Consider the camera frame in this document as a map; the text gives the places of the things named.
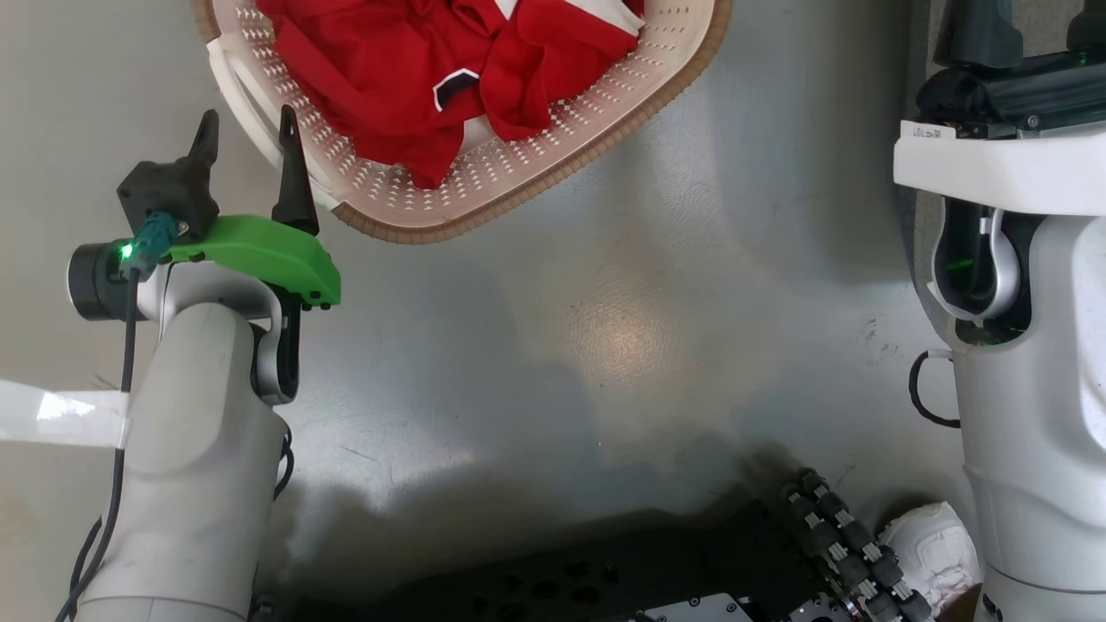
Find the laundry basket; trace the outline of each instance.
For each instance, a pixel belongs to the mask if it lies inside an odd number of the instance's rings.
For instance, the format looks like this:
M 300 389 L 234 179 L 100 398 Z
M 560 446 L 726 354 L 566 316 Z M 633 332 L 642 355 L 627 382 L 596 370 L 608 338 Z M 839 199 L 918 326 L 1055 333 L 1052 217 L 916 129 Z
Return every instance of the laundry basket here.
M 707 68 L 730 18 L 731 0 L 646 0 L 636 52 L 589 91 L 551 107 L 552 126 L 525 141 L 492 134 L 467 141 L 436 190 L 417 188 L 399 166 L 358 158 L 289 76 L 273 30 L 254 0 L 192 0 L 211 71 L 234 116 L 280 166 L 276 120 L 283 104 L 300 121 L 315 201 L 375 238 L 447 240 L 530 200 L 603 155 L 680 94 Z

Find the cable connector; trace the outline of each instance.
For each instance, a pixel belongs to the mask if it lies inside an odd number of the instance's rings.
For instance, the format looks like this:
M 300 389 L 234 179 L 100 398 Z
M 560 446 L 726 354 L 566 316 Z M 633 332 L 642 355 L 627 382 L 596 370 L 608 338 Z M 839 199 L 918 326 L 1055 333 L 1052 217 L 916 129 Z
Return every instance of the cable connector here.
M 166 252 L 177 243 L 180 238 L 180 225 L 167 211 L 155 211 L 146 217 L 138 235 L 131 240 L 131 243 L 119 248 L 119 271 L 131 274 L 132 270 L 138 271 L 138 280 L 146 281 L 158 261 Z

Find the clothing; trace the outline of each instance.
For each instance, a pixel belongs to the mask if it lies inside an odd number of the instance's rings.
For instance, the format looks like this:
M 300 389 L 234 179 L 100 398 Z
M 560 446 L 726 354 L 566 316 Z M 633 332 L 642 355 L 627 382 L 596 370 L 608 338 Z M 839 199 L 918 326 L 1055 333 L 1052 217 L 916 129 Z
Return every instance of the clothing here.
M 643 0 L 630 0 L 640 10 Z M 622 0 L 257 0 L 291 76 L 358 156 L 437 187 L 488 115 L 505 141 L 549 127 L 637 46 Z

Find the hole in black plate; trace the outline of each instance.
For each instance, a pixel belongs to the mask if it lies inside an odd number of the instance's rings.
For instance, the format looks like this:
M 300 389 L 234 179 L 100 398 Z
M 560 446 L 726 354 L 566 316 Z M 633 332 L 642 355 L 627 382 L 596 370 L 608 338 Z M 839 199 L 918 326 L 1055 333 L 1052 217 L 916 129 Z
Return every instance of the hole in black plate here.
M 509 602 L 499 608 L 495 619 L 500 622 L 521 622 L 526 619 L 528 612 L 525 604 L 518 601 Z
M 561 593 L 561 585 L 552 579 L 545 579 L 544 581 L 539 581 L 534 583 L 534 587 L 531 588 L 530 593 L 533 594 L 534 598 L 539 600 L 555 599 L 557 594 Z
M 592 562 L 586 559 L 574 561 L 564 567 L 564 573 L 573 579 L 581 579 L 592 573 Z
M 518 592 L 522 588 L 522 578 L 518 574 L 504 574 L 499 578 L 499 587 L 507 593 Z
M 606 564 L 603 568 L 603 572 L 601 572 L 599 576 L 603 577 L 603 580 L 606 581 L 607 583 L 618 582 L 618 569 L 615 568 L 615 564 L 613 563 Z
M 603 598 L 603 592 L 593 585 L 581 585 L 572 591 L 572 604 L 592 605 Z

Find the black and white patch on red cloth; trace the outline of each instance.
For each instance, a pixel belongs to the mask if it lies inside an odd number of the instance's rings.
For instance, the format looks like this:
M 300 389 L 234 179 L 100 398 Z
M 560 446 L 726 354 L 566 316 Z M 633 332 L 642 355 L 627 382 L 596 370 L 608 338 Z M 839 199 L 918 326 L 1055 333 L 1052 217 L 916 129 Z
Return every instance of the black and white patch on red cloth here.
M 446 110 L 449 101 L 466 89 L 471 89 L 480 82 L 480 74 L 467 69 L 459 69 L 447 75 L 434 86 L 434 106 L 438 112 Z

